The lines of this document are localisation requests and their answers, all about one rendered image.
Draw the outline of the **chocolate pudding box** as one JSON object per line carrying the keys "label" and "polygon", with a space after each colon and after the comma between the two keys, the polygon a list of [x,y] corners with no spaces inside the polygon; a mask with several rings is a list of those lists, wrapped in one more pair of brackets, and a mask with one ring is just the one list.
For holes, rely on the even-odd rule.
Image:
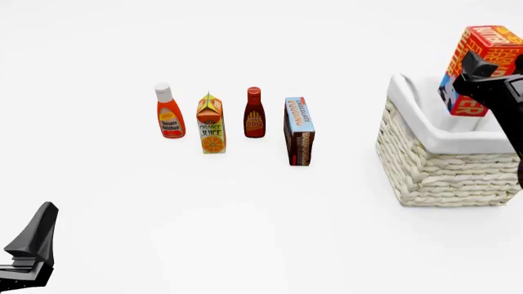
{"label": "chocolate pudding box", "polygon": [[284,136],[291,166],[309,166],[315,129],[303,97],[287,97],[284,107]]}

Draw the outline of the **tomato ketchup bottle white cap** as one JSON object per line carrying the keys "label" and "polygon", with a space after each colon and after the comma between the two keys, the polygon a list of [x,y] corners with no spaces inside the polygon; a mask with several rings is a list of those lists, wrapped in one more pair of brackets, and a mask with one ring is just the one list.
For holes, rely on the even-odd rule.
{"label": "tomato ketchup bottle white cap", "polygon": [[166,83],[154,87],[157,104],[157,117],[162,135],[168,139],[182,138],[186,126],[178,104],[172,97],[171,88]]}

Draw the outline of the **dark red BBQ sauce bottle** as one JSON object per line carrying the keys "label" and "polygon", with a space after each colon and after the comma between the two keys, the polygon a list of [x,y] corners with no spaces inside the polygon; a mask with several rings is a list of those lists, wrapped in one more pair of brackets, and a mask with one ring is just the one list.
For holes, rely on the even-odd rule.
{"label": "dark red BBQ sauce bottle", "polygon": [[248,102],[244,111],[244,134],[248,138],[261,138],[266,134],[266,117],[259,87],[248,89]]}

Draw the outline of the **orange juice carton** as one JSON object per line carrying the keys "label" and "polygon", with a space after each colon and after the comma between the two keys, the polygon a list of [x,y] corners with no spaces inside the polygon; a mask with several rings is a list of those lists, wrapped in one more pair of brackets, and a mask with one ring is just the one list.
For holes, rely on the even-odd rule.
{"label": "orange juice carton", "polygon": [[208,93],[199,101],[196,119],[204,154],[226,151],[226,129],[221,100]]}

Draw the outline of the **white-lined wicker basket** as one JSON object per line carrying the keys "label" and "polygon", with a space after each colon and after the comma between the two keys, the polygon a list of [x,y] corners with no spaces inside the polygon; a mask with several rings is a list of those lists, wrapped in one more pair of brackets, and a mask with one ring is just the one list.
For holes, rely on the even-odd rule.
{"label": "white-lined wicker basket", "polygon": [[520,159],[494,116],[449,114],[435,78],[391,77],[376,150],[406,207],[498,206],[521,190]]}

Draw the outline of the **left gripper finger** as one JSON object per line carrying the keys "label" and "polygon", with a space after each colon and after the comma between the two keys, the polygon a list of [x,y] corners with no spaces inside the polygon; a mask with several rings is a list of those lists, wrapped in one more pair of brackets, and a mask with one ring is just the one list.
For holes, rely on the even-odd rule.
{"label": "left gripper finger", "polygon": [[58,208],[45,202],[25,229],[4,247],[14,261],[44,262],[54,266],[53,236]]}

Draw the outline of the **red butter box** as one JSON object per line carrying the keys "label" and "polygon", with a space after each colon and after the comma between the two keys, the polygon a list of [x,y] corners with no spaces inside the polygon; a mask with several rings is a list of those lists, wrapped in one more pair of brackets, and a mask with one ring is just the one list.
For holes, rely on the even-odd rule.
{"label": "red butter box", "polygon": [[469,51],[474,51],[487,62],[498,65],[493,78],[511,75],[515,68],[515,59],[523,53],[523,39],[499,25],[467,26],[464,29],[438,92],[450,114],[483,117],[487,113],[486,107],[454,90],[453,82],[462,73],[462,61]]}

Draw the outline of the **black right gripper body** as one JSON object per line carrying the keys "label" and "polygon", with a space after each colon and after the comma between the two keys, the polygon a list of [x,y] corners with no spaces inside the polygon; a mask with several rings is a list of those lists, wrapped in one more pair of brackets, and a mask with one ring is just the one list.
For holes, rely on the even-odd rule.
{"label": "black right gripper body", "polygon": [[493,112],[504,131],[523,131],[523,74],[498,78],[462,74],[454,89]]}

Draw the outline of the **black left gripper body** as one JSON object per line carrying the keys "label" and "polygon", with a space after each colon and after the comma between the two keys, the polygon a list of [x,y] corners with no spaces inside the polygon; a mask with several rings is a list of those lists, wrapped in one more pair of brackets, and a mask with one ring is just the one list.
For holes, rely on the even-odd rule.
{"label": "black left gripper body", "polygon": [[44,287],[53,272],[54,254],[12,254],[11,265],[0,265],[0,290]]}

